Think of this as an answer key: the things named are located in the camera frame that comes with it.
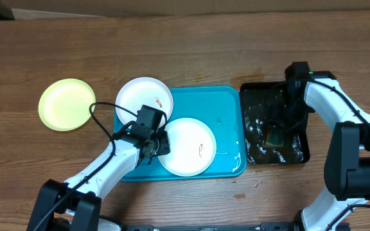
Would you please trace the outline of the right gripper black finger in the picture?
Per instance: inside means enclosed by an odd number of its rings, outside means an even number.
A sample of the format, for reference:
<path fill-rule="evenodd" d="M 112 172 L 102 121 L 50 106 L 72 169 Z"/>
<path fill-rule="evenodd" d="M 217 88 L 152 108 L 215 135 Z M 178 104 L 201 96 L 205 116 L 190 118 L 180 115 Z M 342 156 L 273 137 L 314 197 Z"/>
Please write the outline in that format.
<path fill-rule="evenodd" d="M 265 96 L 265 109 L 268 124 L 283 127 L 283 109 L 285 103 L 279 94 L 267 94 Z"/>
<path fill-rule="evenodd" d="M 304 121 L 307 116 L 307 112 L 304 110 L 291 110 L 285 114 L 285 133 L 290 133 L 293 129 L 296 129 Z"/>

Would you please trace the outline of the yellow green sponge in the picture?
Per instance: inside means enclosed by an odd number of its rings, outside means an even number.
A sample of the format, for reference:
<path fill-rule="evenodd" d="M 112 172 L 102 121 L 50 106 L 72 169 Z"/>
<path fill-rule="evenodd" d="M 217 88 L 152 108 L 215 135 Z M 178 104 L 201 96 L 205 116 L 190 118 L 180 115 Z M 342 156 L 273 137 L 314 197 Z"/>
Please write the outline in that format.
<path fill-rule="evenodd" d="M 276 127 L 268 129 L 267 137 L 265 139 L 265 145 L 272 147 L 281 147 L 284 145 L 283 132 Z"/>

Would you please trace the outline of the white plate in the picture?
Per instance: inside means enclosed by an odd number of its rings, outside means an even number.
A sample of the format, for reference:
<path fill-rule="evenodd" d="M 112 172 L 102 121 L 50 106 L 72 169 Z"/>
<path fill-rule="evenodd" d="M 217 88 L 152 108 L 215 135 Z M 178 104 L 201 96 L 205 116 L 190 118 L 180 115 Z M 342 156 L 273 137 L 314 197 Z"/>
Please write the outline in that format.
<path fill-rule="evenodd" d="M 216 155 L 216 139 L 211 129 L 194 118 L 176 119 L 166 126 L 170 152 L 159 162 L 170 173 L 196 176 L 204 172 Z"/>
<path fill-rule="evenodd" d="M 116 105 L 137 113 L 142 105 L 165 112 L 169 119 L 173 111 L 173 96 L 161 81 L 151 77 L 130 80 L 118 92 Z"/>

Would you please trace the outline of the yellow plate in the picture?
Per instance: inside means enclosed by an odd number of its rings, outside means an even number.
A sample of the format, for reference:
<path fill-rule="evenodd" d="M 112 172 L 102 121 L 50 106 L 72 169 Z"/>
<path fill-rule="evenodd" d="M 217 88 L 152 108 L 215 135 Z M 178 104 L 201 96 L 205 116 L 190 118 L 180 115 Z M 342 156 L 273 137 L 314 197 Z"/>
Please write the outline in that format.
<path fill-rule="evenodd" d="M 52 130 L 74 130 L 91 118 L 89 107 L 95 102 L 94 91 L 86 82 L 74 78 L 59 80 L 40 97 L 39 117 Z"/>

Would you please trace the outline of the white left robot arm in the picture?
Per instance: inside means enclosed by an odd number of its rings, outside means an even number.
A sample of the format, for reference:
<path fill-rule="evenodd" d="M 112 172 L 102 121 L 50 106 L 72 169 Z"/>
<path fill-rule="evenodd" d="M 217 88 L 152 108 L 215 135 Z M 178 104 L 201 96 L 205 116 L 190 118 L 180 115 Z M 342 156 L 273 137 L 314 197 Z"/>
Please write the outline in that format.
<path fill-rule="evenodd" d="M 121 230 L 100 215 L 101 204 L 116 184 L 144 159 L 170 152 L 168 121 L 162 110 L 143 105 L 135 120 L 109 133 L 105 151 L 65 182 L 48 180 L 40 188 L 28 230 Z"/>

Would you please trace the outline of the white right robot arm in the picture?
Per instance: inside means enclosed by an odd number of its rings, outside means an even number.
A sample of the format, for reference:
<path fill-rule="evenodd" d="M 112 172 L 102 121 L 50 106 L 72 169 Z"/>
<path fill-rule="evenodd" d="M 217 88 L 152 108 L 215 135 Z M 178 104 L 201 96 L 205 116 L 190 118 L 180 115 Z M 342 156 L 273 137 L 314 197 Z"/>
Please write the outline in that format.
<path fill-rule="evenodd" d="M 298 212 L 295 230 L 349 230 L 343 219 L 357 208 L 370 209 L 370 115 L 344 93 L 331 72 L 311 71 L 307 62 L 291 63 L 285 80 L 273 89 L 283 95 L 269 107 L 266 145 L 282 146 L 285 135 L 313 112 L 332 132 L 324 189 Z"/>

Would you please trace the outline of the black water tray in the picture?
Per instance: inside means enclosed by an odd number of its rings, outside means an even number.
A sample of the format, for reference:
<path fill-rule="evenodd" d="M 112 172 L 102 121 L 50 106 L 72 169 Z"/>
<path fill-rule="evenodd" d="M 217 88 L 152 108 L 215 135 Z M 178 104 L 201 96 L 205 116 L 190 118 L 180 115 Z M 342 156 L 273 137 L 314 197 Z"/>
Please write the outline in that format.
<path fill-rule="evenodd" d="M 310 159 L 306 136 L 308 114 L 304 121 L 290 133 L 285 133 L 285 114 L 288 112 L 285 98 L 286 85 L 282 81 L 244 83 L 240 87 L 240 101 L 244 124 L 247 160 L 251 164 L 303 164 Z M 265 109 L 265 96 L 279 94 L 285 103 L 283 127 L 268 124 Z M 269 128 L 279 128 L 284 135 L 284 145 L 272 147 L 265 145 Z"/>

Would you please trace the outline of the brown cardboard backboard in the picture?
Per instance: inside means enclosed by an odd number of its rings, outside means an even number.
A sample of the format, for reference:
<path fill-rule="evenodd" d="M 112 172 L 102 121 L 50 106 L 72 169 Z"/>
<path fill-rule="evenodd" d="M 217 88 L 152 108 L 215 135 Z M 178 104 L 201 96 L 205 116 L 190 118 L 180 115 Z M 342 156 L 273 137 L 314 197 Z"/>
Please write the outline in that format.
<path fill-rule="evenodd" d="M 103 17 L 370 10 L 370 0 L 6 0 L 3 3 L 13 10 Z"/>

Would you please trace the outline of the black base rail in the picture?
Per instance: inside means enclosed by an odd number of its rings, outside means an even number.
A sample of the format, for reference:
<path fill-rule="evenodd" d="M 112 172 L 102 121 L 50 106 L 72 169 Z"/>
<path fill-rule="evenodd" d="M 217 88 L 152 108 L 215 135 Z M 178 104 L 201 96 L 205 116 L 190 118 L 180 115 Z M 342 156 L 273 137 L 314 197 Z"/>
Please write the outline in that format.
<path fill-rule="evenodd" d="M 220 226 L 169 226 L 125 225 L 122 231 L 300 231 L 301 227 L 294 222 L 269 222 L 259 225 L 220 225 Z"/>

